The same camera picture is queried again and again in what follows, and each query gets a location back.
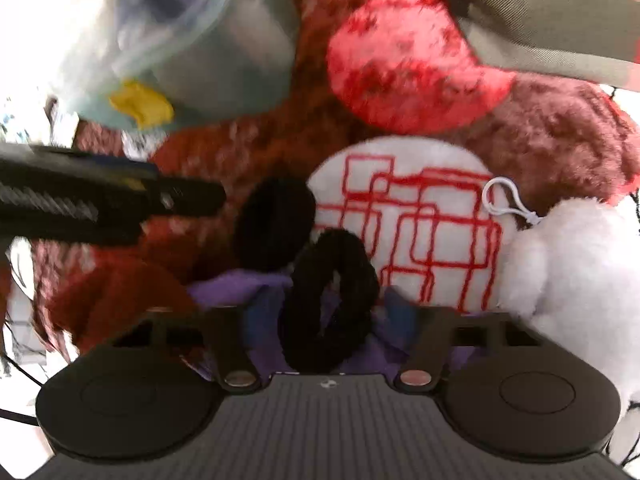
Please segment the purple fleece cloth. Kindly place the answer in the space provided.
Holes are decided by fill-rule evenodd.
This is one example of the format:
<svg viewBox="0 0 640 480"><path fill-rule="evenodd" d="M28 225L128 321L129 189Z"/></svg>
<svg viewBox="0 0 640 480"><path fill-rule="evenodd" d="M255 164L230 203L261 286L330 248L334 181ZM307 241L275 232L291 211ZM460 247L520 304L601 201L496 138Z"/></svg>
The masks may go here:
<svg viewBox="0 0 640 480"><path fill-rule="evenodd" d="M278 316L285 293L292 287L292 274L293 272L259 273L234 270L190 287L189 294L195 300L200 314L211 308L241 307L245 314L246 330L265 338L270 334L274 342L280 346L280 370L273 374L296 372L286 364L278 337ZM400 341L396 330L390 325L385 309L386 299L407 298L396 289L380 287L378 301L372 309L372 330L362 349L334 372L318 375L383 374L388 380L395 379L401 365L408 358L408 352L406 344ZM185 360L186 364L203 378L215 380L203 363L203 338L190 350Z"/></svg>

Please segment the black fuzzy scrunchie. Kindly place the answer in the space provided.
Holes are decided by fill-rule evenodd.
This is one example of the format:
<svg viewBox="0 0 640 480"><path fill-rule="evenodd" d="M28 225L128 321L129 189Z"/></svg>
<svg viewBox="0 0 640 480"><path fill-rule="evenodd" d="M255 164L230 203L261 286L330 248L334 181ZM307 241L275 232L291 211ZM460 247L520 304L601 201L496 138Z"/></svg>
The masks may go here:
<svg viewBox="0 0 640 480"><path fill-rule="evenodd" d="M380 284L360 238L329 229L294 266L278 316L286 364L300 374L328 374L357 354L371 333Z"/></svg>

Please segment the white pad red lines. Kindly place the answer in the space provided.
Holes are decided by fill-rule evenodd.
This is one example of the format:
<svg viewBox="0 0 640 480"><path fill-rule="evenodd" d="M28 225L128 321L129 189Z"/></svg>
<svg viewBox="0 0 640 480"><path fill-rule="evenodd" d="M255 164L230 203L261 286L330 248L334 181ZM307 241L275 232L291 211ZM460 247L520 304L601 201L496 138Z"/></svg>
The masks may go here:
<svg viewBox="0 0 640 480"><path fill-rule="evenodd" d="M484 207L491 177L460 146L381 136L326 159L308 186L317 231L357 235L382 286L422 306L476 313L497 307L499 266L518 230Z"/></svg>

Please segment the white fluffy plush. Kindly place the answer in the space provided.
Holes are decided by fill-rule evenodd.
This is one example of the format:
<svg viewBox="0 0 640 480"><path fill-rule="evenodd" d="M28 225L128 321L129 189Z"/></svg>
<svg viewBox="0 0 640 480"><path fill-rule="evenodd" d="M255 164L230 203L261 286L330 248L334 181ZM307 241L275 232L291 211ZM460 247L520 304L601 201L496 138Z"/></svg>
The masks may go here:
<svg viewBox="0 0 640 480"><path fill-rule="evenodd" d="M639 222L631 200L572 198L506 248L498 306L581 358L620 395L608 455L639 472Z"/></svg>

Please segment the maroon patterned blanket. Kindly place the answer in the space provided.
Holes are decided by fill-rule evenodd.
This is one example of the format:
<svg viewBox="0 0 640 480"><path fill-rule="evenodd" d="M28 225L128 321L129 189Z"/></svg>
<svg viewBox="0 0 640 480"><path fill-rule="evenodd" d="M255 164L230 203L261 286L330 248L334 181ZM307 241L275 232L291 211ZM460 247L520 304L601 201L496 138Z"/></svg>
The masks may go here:
<svg viewBox="0 0 640 480"><path fill-rule="evenodd" d="M84 278L116 292L127 283L162 287L213 278L235 264L233 222L260 180L309 177L361 141L420 136L461 146L514 180L540 212L570 196L609 200L638 181L638 127L587 81L514 73L509 94L491 112L438 133L399 134L363 122L332 91L326 52L344 21L368 1L305 0L288 99L264 114L171 133L153 153L168 176L221 181L228 200L219 217L151 220L136 247L35 244L32 324L46 348L61 350L65 335L90 347L137 314L131 301L75 302L73 290Z"/></svg>

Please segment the red fluffy pom-pom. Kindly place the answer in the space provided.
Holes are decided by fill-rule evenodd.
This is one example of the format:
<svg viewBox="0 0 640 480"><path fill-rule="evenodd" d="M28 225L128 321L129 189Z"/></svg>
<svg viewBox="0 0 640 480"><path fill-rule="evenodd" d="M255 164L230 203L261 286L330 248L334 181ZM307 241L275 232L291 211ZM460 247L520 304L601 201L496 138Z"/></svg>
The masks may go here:
<svg viewBox="0 0 640 480"><path fill-rule="evenodd" d="M444 0L369 0L333 35L326 62L330 87L352 114L399 134L472 124L515 79L480 64Z"/></svg>

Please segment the plaid zipper pouch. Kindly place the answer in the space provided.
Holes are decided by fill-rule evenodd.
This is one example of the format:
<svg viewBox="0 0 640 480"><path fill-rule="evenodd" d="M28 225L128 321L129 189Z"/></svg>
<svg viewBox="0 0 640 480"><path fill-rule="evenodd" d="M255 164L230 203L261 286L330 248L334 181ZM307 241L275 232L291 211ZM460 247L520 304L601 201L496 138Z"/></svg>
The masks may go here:
<svg viewBox="0 0 640 480"><path fill-rule="evenodd" d="M639 0L449 0L485 65L639 88Z"/></svg>

